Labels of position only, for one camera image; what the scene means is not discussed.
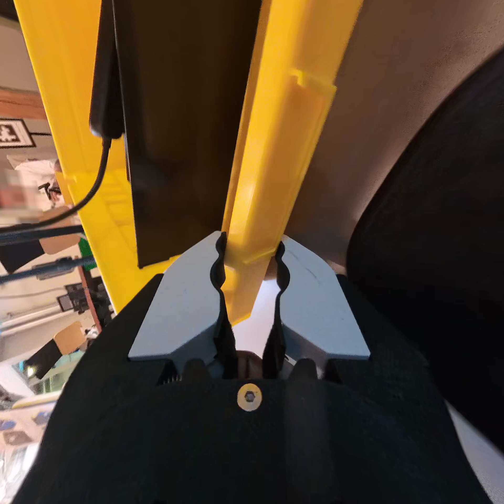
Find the black mat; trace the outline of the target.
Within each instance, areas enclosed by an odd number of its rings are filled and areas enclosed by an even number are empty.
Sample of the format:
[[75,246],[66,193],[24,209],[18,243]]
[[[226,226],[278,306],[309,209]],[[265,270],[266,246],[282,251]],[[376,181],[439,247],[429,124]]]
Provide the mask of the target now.
[[503,451],[503,48],[407,145],[352,233],[346,270]]

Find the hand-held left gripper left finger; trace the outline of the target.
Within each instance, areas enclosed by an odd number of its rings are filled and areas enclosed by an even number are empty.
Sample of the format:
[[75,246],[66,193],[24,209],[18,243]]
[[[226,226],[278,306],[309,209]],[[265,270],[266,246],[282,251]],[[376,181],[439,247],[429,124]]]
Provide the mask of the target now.
[[224,294],[225,232],[215,231],[184,252],[163,274],[129,351],[132,361],[170,360],[181,375],[201,360],[211,374],[238,375],[235,338]]

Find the yellow plastic bin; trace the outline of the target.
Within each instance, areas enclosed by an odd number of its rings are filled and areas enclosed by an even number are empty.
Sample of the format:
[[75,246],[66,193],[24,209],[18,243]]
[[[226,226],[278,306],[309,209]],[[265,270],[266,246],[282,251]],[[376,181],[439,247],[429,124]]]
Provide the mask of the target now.
[[[228,234],[224,293],[231,324],[250,315],[285,231],[362,6],[362,1],[261,2],[220,229]],[[101,150],[88,127],[101,3],[113,8],[113,1],[15,1],[74,199],[89,190]],[[117,47],[114,10],[104,32]],[[171,266],[169,258],[138,267],[124,135],[113,143],[103,185],[80,217],[116,312]]]

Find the black white marker sign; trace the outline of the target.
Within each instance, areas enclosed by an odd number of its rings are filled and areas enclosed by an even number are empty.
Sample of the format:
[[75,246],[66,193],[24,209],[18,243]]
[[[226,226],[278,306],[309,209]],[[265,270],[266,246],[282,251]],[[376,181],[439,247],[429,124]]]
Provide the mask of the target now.
[[22,118],[1,117],[1,149],[34,147],[36,144]]

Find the person's left hand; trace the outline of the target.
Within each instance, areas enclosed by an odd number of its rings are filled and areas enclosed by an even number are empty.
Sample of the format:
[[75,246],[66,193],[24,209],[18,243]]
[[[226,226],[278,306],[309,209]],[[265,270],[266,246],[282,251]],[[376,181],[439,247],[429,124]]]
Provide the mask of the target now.
[[263,377],[262,358],[251,351],[237,350],[237,378],[239,380],[260,380]]

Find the black electronic device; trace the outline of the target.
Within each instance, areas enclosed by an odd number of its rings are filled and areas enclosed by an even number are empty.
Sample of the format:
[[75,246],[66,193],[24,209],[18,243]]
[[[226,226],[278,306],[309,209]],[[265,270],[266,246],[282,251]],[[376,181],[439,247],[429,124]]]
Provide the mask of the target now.
[[113,1],[138,267],[221,229],[261,1]]

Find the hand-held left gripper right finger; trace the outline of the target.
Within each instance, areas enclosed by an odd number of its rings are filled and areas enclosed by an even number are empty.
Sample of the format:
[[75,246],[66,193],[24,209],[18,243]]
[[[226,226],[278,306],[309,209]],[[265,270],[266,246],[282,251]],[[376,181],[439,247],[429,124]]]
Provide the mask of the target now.
[[337,274],[292,238],[275,253],[274,321],[262,355],[265,379],[287,377],[295,363],[310,359],[324,372],[331,359],[366,361],[370,350]]

